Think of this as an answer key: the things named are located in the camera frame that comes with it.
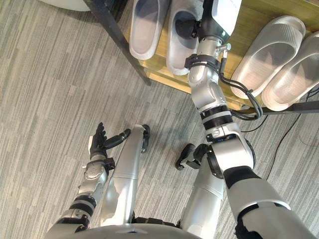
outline robot forearm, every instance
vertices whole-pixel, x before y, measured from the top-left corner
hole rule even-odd
[[[275,189],[247,166],[224,171],[239,239],[315,239]]]

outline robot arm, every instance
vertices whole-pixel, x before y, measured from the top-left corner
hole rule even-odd
[[[314,239],[275,189],[252,171],[253,150],[237,123],[233,122],[218,86],[230,49],[228,44],[222,44],[234,29],[240,2],[204,1],[201,27],[197,29],[197,54],[189,57],[185,64],[189,68],[192,100],[206,129],[206,139],[211,143],[208,163],[213,175],[225,181],[239,239]],[[222,51],[224,60],[221,64],[218,56]]]
[[[122,143],[130,129],[107,139],[103,124],[100,123],[90,144],[91,161],[85,166],[84,179],[68,210],[52,226],[46,239],[66,238],[77,232],[87,230],[96,205],[100,202],[109,171],[115,168],[113,158],[108,158],[106,150]]]

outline cable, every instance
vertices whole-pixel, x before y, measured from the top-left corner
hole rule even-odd
[[[269,176],[270,176],[270,174],[271,174],[271,172],[272,172],[272,170],[273,170],[273,168],[274,168],[275,161],[276,161],[276,156],[277,156],[277,152],[278,152],[278,149],[279,149],[281,143],[284,141],[285,137],[286,137],[287,134],[291,131],[291,129],[295,126],[295,124],[296,124],[297,121],[299,120],[300,116],[301,116],[301,114],[298,115],[298,117],[296,118],[295,122],[290,126],[289,130],[284,134],[284,136],[283,136],[283,137],[281,138],[281,140],[279,141],[279,144],[278,144],[278,146],[277,146],[277,148],[276,148],[274,160],[273,160],[272,165],[271,165],[271,167],[270,167],[270,171],[269,171],[269,173],[268,173],[268,175],[267,175],[266,181],[268,180],[268,178],[269,178]]]
[[[248,133],[248,132],[252,132],[252,131],[255,131],[255,130],[259,129],[259,128],[264,124],[264,122],[266,121],[266,119],[267,119],[268,116],[269,116],[269,115],[266,115],[266,117],[264,118],[264,120],[261,122],[261,124],[260,124],[258,127],[254,128],[254,129],[252,129],[252,130],[241,131],[241,132],[242,132],[242,133]]]
[[[315,96],[316,94],[319,93],[319,87],[316,90],[310,90],[307,94],[306,100],[308,100],[309,98]]]
[[[231,86],[231,87],[234,87],[234,88],[237,88],[237,89],[241,90],[242,92],[244,92],[245,95],[247,95],[247,97],[250,100],[253,107],[255,108],[256,115],[243,114],[243,113],[239,113],[238,111],[235,111],[235,110],[230,110],[233,116],[235,116],[241,120],[257,120],[263,115],[263,109],[261,108],[261,106],[260,106],[259,102],[256,100],[256,98],[251,94],[253,92],[252,90],[248,90],[247,87],[245,87],[240,82],[225,78],[223,73],[220,73],[219,76],[220,76],[221,82],[223,82],[224,84]]]
[[[308,101],[308,99],[309,99],[310,97],[314,96],[314,95],[311,96],[311,93],[313,93],[313,92],[315,92],[314,95],[318,94],[318,93],[319,93],[319,88],[316,89],[316,90],[311,89],[311,90],[307,93],[306,102]],[[281,138],[281,140],[279,141],[279,144],[278,144],[278,146],[277,146],[277,148],[276,148],[275,156],[274,156],[272,165],[271,165],[271,167],[270,167],[270,171],[269,171],[269,173],[268,173],[268,175],[267,175],[266,181],[268,180],[268,178],[269,178],[269,176],[270,176],[270,174],[271,174],[271,172],[272,172],[272,170],[273,170],[273,168],[274,168],[275,161],[276,161],[276,156],[277,156],[277,152],[278,152],[278,149],[279,149],[281,143],[283,142],[283,140],[285,139],[285,137],[287,136],[287,134],[291,131],[291,129],[295,126],[295,124],[296,124],[297,121],[299,120],[300,116],[301,116],[301,114],[298,115],[298,117],[296,118],[295,122],[290,126],[289,130],[284,134],[284,136],[283,136],[283,137]]]

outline slipper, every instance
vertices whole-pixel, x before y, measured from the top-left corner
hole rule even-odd
[[[47,4],[74,11],[90,11],[83,0],[40,0]]]
[[[263,103],[282,111],[319,84],[319,31],[307,37],[298,54],[284,66],[262,92]]]
[[[203,13],[202,0],[172,0],[168,23],[168,46],[166,65],[175,75],[186,75],[188,69],[184,68],[185,59],[196,53],[197,38],[184,39],[180,37],[175,28],[177,20],[200,20]]]
[[[131,55],[150,59],[156,51],[170,0],[134,0],[130,36]]]
[[[258,34],[246,55],[236,68],[232,80],[244,84],[252,95],[259,95],[277,72],[297,54],[306,28],[294,16],[281,16],[270,21]],[[232,92],[243,99],[239,89]]]

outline robotic arm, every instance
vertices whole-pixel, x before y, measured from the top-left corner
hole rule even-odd
[[[202,21],[192,30],[199,39],[197,54],[185,64],[189,68],[192,100],[211,143],[208,163],[213,175],[225,181],[239,239],[315,238],[274,188],[252,171],[251,145],[233,122],[218,86],[230,49],[230,44],[223,44],[234,29],[240,3],[241,0],[204,1]]]

